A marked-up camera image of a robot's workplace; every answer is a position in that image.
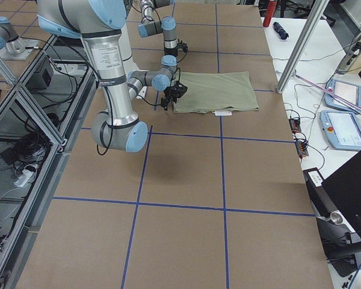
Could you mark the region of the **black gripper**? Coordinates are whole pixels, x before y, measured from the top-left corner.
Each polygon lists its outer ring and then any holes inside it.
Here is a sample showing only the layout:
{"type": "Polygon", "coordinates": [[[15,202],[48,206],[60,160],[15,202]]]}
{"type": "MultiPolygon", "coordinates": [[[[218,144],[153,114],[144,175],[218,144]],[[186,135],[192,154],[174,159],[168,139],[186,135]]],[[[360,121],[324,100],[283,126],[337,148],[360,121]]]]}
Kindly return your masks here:
{"type": "Polygon", "coordinates": [[[161,107],[164,110],[168,110],[168,106],[171,103],[177,102],[177,89],[165,89],[164,97],[161,98],[161,107]]]}

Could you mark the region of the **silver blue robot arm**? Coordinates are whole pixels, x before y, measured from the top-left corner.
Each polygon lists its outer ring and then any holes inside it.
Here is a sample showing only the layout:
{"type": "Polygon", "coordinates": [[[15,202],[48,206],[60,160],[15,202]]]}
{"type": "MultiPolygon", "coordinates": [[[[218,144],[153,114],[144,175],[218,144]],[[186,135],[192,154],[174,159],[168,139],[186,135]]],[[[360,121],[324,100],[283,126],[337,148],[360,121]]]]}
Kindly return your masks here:
{"type": "Polygon", "coordinates": [[[162,34],[165,55],[177,57],[179,42],[176,35],[175,19],[171,16],[166,16],[155,21],[153,17],[157,8],[166,7],[173,3],[174,1],[169,0],[140,1],[141,23],[138,26],[138,32],[142,38],[162,34]]]}
{"type": "Polygon", "coordinates": [[[80,39],[105,95],[107,109],[95,118],[91,132],[97,145],[126,152],[140,151],[147,125],[132,108],[132,100],[148,86],[171,86],[177,60],[161,59],[157,71],[125,72],[119,40],[126,25],[124,1],[37,1],[40,27],[56,36],[80,39]]]}

